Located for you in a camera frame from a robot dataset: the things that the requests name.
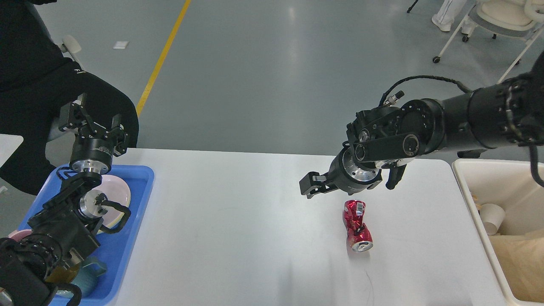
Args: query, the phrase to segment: person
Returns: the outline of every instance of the person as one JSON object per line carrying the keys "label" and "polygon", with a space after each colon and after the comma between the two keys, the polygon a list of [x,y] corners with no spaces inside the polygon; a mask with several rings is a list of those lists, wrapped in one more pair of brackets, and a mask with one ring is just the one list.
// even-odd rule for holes
{"label": "person", "polygon": [[[431,21],[441,31],[449,32],[452,29],[455,17],[461,12],[466,2],[467,0],[444,0],[440,10],[431,17]],[[468,20],[462,25],[461,33],[470,34],[474,27],[474,22]]]}
{"label": "person", "polygon": [[136,147],[139,132],[132,101],[51,41],[33,6],[51,2],[56,0],[0,0],[0,133],[24,139],[0,168],[0,178],[33,195],[55,169],[45,156],[51,124],[80,94],[87,94],[87,112],[104,127],[121,114],[129,147]]}

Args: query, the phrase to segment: white pants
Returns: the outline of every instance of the white pants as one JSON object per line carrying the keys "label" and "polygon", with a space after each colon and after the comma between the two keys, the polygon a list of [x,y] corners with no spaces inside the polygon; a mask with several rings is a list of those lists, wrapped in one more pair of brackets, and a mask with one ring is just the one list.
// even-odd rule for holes
{"label": "white pants", "polygon": [[444,0],[442,7],[433,17],[442,25],[452,24],[466,2],[467,0]]}

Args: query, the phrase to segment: black jacket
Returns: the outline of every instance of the black jacket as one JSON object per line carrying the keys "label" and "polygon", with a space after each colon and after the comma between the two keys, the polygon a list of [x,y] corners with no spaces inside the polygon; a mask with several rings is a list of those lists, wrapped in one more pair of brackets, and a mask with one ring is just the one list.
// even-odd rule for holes
{"label": "black jacket", "polygon": [[0,92],[25,86],[69,62],[49,38],[34,4],[0,0]]}

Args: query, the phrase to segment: cable connector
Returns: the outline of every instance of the cable connector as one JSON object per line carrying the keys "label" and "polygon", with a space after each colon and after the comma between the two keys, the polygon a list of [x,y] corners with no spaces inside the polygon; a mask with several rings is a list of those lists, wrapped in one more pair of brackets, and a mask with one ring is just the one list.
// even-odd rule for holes
{"label": "cable connector", "polygon": [[397,104],[397,102],[404,96],[404,91],[399,91],[398,93],[387,97],[387,102],[384,103],[384,106],[391,106]]}

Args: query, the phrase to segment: paper cup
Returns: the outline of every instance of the paper cup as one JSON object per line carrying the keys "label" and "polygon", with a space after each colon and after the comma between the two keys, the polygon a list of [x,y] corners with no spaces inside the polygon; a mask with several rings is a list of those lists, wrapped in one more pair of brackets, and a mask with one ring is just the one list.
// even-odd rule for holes
{"label": "paper cup", "polygon": [[498,205],[488,203],[481,206],[480,219],[488,235],[497,233],[505,215],[504,209]]}

